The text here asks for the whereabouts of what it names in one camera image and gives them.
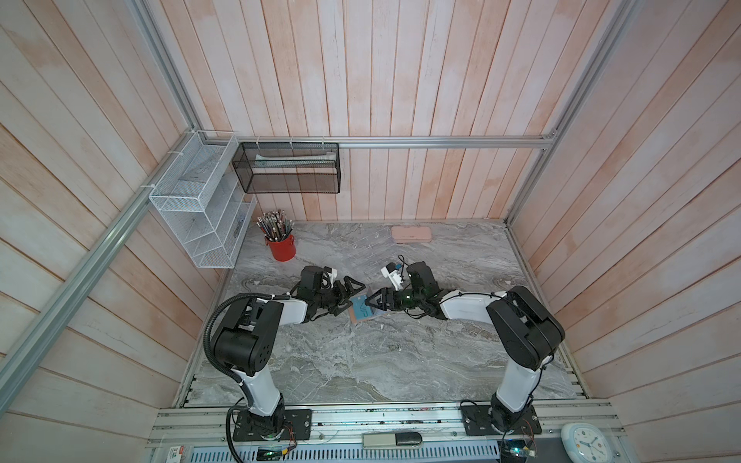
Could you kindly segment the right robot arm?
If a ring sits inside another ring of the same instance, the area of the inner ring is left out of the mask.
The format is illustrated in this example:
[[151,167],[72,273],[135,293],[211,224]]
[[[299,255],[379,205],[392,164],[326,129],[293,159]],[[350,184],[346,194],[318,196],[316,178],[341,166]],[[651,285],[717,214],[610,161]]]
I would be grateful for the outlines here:
[[508,434],[520,422],[534,417],[534,393],[542,372],[565,340],[565,329],[528,287],[517,285],[494,292],[443,289],[425,262],[407,267],[407,283],[388,269],[383,274],[392,285],[368,295],[364,301],[368,307],[493,326],[509,361],[491,399],[492,426]]

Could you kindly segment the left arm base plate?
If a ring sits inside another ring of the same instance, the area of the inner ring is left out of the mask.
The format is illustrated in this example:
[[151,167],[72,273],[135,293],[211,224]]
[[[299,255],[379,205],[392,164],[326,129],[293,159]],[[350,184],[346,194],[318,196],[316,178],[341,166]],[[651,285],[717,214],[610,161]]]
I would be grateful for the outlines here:
[[235,413],[231,438],[235,442],[266,442],[268,437],[280,441],[308,440],[311,436],[313,411],[311,409],[277,410],[269,417],[248,410]]

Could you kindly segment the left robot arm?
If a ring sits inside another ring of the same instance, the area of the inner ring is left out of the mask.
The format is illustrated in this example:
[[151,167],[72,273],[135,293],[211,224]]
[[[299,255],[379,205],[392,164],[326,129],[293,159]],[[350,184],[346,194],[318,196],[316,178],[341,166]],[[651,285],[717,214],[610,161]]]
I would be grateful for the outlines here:
[[239,386],[243,424],[262,437],[286,426],[285,401],[267,366],[279,328],[337,316],[365,290],[349,276],[338,280],[334,268],[308,265],[286,293],[239,293],[215,309],[205,325],[203,349],[206,360]]

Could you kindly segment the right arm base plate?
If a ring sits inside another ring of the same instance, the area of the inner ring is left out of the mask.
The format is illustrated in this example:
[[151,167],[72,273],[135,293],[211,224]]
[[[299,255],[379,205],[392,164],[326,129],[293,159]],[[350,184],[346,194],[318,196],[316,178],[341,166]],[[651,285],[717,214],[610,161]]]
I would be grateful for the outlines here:
[[459,403],[459,410],[467,436],[507,434],[542,434],[540,418],[532,404],[520,412],[511,412],[502,405],[478,404],[472,400]]

